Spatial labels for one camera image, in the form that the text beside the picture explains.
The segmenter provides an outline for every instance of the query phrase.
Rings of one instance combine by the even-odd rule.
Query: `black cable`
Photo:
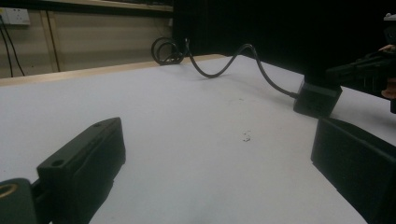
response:
[[[291,92],[291,91],[286,91],[282,88],[280,88],[279,86],[277,86],[272,80],[271,78],[268,77],[268,75],[265,73],[264,68],[262,67],[262,62],[259,59],[259,56],[257,54],[257,51],[254,49],[254,47],[250,44],[245,44],[242,45],[237,51],[236,53],[233,55],[233,57],[231,58],[231,60],[225,65],[225,67],[223,69],[221,69],[219,72],[217,72],[216,74],[210,75],[205,73],[196,63],[196,61],[194,60],[191,51],[190,51],[190,40],[186,39],[186,45],[185,45],[185,51],[183,53],[180,52],[177,43],[175,42],[175,40],[173,40],[172,38],[168,38],[168,37],[161,37],[158,38],[156,41],[154,41],[154,43],[151,45],[151,56],[154,59],[154,61],[156,63],[158,63],[159,65],[168,65],[168,64],[178,64],[181,63],[184,59],[184,57],[186,55],[188,55],[191,59],[192,65],[195,67],[195,69],[204,77],[208,77],[208,78],[214,78],[214,77],[218,77],[221,74],[223,74],[228,67],[231,65],[231,63],[233,62],[233,60],[235,60],[235,58],[245,49],[250,49],[253,52],[253,56],[256,60],[257,65],[259,66],[260,71],[262,72],[262,76],[265,78],[265,80],[273,87],[275,88],[277,91],[280,91],[286,95],[288,95],[289,97],[292,97],[294,99],[296,99],[298,97],[298,93],[295,92]],[[161,59],[160,53],[161,53],[161,49],[165,46],[171,46],[172,48],[172,53],[166,57],[165,59]]]
[[[8,50],[7,40],[6,40],[6,37],[4,36],[3,29],[2,29],[1,27],[0,27],[0,33],[1,33],[1,36],[3,37],[4,44],[5,44],[6,50],[7,50],[8,63],[9,63],[9,71],[11,71],[11,77],[14,77],[14,73],[12,72],[12,63],[11,63],[11,57],[9,56],[9,50]]]
[[[4,30],[6,31],[6,35],[7,35],[8,40],[9,40],[9,43],[11,44],[12,50],[14,51],[15,61],[17,61],[17,65],[18,65],[18,67],[20,68],[20,70],[21,70],[21,72],[22,72],[22,75],[25,76],[25,74],[23,73],[22,67],[21,67],[21,65],[20,65],[20,61],[18,60],[17,51],[15,50],[14,44],[12,43],[12,39],[11,39],[11,37],[10,37],[9,34],[8,34],[7,27],[6,27],[6,25],[4,24],[4,21],[3,21],[3,18],[2,18],[2,17],[0,17],[0,21],[1,21],[1,23],[3,24]]]

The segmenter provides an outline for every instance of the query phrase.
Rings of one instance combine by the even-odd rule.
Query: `dark background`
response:
[[[193,55],[230,56],[249,43],[262,61],[321,79],[327,68],[387,45],[390,9],[383,1],[175,0],[173,35],[181,45],[188,37]],[[362,82],[346,85],[373,93]]]

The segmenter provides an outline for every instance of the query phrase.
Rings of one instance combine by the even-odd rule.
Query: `power socket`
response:
[[[10,25],[30,25],[27,9],[0,7],[0,15],[4,24]]]

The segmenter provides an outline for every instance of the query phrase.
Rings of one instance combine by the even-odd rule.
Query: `wall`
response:
[[[31,25],[7,25],[27,76],[152,61],[151,43],[172,29],[168,18],[28,11]],[[15,59],[12,63],[14,76],[21,76]],[[10,77],[3,41],[0,77]]]

